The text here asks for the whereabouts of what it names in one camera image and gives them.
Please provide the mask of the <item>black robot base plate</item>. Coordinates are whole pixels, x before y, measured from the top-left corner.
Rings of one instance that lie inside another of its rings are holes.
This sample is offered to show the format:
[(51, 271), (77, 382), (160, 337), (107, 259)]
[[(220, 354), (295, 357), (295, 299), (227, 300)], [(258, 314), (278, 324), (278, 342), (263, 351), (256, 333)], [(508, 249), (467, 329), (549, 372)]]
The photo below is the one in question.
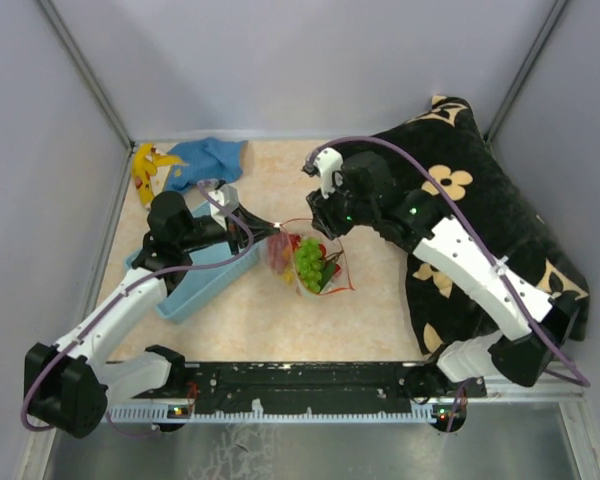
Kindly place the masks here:
[(459, 385), (431, 362), (188, 363), (138, 400), (185, 399), (199, 414), (408, 413), (418, 399), (452, 397)]

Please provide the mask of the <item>purple grape bunch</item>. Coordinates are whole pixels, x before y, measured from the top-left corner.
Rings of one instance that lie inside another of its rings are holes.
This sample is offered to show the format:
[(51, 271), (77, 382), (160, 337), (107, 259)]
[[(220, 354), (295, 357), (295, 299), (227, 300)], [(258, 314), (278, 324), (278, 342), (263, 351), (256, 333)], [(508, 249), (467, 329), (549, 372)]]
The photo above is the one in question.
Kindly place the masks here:
[(291, 243), (285, 233), (279, 233), (267, 239), (267, 263), (270, 269), (277, 275), (282, 275), (287, 270), (291, 261), (291, 254)]

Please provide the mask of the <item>green grape bunch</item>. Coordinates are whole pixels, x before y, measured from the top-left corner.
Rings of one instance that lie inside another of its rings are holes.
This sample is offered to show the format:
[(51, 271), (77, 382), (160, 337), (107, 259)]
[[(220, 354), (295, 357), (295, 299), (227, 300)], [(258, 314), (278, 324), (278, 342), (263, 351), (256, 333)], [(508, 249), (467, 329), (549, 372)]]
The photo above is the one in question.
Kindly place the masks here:
[(303, 286), (310, 292), (321, 291), (323, 277), (323, 254), (320, 242), (315, 237), (302, 238), (300, 247), (294, 253), (296, 273)]

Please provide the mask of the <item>red strawberry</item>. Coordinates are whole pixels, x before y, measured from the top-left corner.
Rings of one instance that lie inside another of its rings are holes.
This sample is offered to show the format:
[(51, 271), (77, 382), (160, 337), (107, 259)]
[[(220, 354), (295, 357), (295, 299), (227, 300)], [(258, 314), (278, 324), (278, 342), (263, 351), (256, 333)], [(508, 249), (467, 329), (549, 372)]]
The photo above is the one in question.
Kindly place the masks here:
[(293, 251), (296, 251), (300, 247), (300, 245), (301, 245), (302, 236), (298, 235), (298, 234), (290, 234), (289, 235), (289, 242), (290, 242), (290, 245), (291, 245), (291, 249)]

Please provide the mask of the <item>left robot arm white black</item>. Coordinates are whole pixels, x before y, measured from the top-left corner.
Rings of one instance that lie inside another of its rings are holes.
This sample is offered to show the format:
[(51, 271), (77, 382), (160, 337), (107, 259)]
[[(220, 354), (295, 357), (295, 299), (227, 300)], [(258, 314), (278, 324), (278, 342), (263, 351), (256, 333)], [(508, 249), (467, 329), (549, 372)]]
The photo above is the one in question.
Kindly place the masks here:
[(227, 245), (231, 257), (213, 265), (221, 268), (280, 231), (243, 207), (228, 185), (203, 195), (210, 212), (196, 217), (182, 194), (158, 194), (150, 205), (142, 248), (114, 292), (55, 343), (37, 343), (27, 352), (20, 411), (25, 429), (56, 428), (83, 438), (109, 418), (114, 406), (139, 394), (161, 391), (174, 397), (186, 389), (186, 360), (169, 348), (150, 346), (121, 363), (108, 359), (134, 326), (175, 292), (187, 273), (207, 268), (191, 260), (192, 252)]

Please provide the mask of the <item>light blue plastic basket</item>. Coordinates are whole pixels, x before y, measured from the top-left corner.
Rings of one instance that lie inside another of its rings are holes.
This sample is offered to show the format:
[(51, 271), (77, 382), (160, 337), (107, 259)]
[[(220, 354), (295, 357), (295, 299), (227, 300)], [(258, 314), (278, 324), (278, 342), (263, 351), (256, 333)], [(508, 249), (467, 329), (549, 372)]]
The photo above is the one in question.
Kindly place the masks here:
[[(191, 213), (194, 217), (210, 214), (210, 205), (203, 202)], [(131, 268), (138, 256), (136, 250), (124, 260), (124, 268)], [(215, 269), (187, 272), (178, 287), (161, 303), (156, 305), (156, 313), (163, 319), (180, 324), (195, 315), (215, 297), (222, 293), (235, 280), (256, 265), (259, 260), (257, 244), (240, 259)], [(190, 254), (193, 264), (219, 263), (232, 257), (229, 246), (218, 244)]]

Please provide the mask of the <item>clear zip bag orange zipper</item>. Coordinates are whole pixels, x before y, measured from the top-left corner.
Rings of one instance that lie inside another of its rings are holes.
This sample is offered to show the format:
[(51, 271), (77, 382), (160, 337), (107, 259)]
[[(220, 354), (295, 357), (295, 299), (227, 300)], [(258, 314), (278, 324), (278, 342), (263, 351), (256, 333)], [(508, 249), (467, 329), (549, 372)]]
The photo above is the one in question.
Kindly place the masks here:
[(308, 218), (287, 220), (278, 227), (279, 232), (261, 248), (262, 259), (274, 276), (312, 299), (354, 290), (340, 240), (328, 239)]

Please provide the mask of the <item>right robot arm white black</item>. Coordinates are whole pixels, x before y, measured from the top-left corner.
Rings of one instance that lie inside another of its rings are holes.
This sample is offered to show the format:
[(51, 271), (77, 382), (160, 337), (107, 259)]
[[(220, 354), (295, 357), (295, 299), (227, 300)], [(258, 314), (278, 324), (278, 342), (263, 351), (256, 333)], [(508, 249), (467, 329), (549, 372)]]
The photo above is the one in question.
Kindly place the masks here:
[(531, 387), (568, 337), (578, 310), (531, 285), (504, 259), (490, 261), (477, 234), (440, 195), (400, 187), (373, 152), (349, 158), (333, 148), (315, 153), (305, 172), (320, 180), (307, 197), (313, 227), (329, 239), (362, 225), (446, 275), (496, 324), (495, 332), (442, 347), (426, 372), (428, 387), (450, 395), (462, 381), (501, 374)]

